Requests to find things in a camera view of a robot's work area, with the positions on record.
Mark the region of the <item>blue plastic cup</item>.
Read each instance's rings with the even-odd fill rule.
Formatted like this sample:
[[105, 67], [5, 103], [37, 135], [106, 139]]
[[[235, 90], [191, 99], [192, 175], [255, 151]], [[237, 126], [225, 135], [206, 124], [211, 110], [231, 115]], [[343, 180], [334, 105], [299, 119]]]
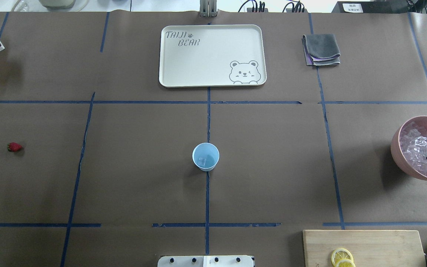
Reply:
[[202, 171], [211, 171], [220, 159], [219, 150], [212, 143], [198, 144], [192, 152], [192, 161]]

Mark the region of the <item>grey folded cloth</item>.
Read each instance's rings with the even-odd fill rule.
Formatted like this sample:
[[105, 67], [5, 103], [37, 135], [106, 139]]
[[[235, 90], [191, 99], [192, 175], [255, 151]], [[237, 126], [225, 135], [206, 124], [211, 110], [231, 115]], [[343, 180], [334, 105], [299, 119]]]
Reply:
[[341, 52], [334, 34], [303, 35], [302, 44], [307, 66], [332, 66], [341, 63]]

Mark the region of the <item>red strawberry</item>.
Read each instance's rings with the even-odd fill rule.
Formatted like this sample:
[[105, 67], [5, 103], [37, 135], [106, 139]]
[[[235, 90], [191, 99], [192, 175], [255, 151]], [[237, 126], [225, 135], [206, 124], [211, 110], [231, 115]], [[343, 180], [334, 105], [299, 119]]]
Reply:
[[23, 149], [23, 147], [19, 143], [10, 142], [9, 144], [7, 144], [7, 150], [9, 152], [18, 152], [18, 151], [20, 151], [22, 149]]

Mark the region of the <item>pink bowl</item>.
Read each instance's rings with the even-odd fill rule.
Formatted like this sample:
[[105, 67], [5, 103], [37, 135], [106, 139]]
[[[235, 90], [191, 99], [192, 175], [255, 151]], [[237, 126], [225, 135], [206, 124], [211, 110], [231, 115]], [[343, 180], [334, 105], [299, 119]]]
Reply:
[[427, 181], [427, 175], [419, 172], [405, 157], [404, 152], [400, 147], [400, 138], [402, 137], [402, 132], [408, 126], [422, 126], [427, 129], [427, 116], [417, 116], [412, 117], [403, 123], [398, 130], [396, 130], [393, 138], [391, 139], [390, 152], [393, 157], [395, 164], [403, 172], [408, 174], [411, 177]]

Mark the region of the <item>clear ice cube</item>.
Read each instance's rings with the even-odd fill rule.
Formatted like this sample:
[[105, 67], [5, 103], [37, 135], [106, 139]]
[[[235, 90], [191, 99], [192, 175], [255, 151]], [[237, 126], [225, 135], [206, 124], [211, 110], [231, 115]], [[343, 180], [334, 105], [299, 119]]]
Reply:
[[208, 164], [208, 158], [207, 157], [200, 157], [197, 160], [197, 164], [201, 167], [201, 168], [206, 168], [207, 164]]

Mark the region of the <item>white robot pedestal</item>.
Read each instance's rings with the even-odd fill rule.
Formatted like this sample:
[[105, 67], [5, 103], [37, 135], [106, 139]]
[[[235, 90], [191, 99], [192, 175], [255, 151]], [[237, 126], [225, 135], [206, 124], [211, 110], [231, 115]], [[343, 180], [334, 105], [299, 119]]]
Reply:
[[163, 256], [158, 267], [254, 267], [253, 256], [248, 255], [198, 255]]

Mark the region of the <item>bamboo cutting board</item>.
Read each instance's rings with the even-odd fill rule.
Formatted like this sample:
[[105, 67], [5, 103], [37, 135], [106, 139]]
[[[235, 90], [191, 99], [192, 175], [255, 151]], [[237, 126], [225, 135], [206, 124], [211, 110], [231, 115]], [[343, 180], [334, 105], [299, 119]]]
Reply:
[[303, 230], [305, 265], [332, 267], [332, 252], [345, 248], [358, 267], [425, 267], [416, 230]]

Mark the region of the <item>cream bear tray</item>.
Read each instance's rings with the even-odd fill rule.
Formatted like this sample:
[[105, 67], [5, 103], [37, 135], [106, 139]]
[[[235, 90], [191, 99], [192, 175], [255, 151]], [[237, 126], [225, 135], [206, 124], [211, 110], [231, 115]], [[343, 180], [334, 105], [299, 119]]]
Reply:
[[267, 69], [257, 25], [166, 26], [159, 83], [167, 88], [260, 86]]

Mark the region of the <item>pile of ice cubes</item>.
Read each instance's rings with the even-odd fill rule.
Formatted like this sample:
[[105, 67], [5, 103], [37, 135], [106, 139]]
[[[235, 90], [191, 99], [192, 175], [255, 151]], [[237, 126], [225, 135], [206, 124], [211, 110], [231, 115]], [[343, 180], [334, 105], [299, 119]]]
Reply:
[[414, 170], [427, 177], [427, 128], [412, 121], [400, 132], [400, 149]]

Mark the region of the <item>lemon slices row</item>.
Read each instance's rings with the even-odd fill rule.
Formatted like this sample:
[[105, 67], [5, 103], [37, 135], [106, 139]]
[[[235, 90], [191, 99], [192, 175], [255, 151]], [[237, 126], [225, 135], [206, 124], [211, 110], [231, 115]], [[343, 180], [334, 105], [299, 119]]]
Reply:
[[331, 264], [334, 267], [356, 267], [354, 257], [349, 250], [339, 247], [331, 253]]

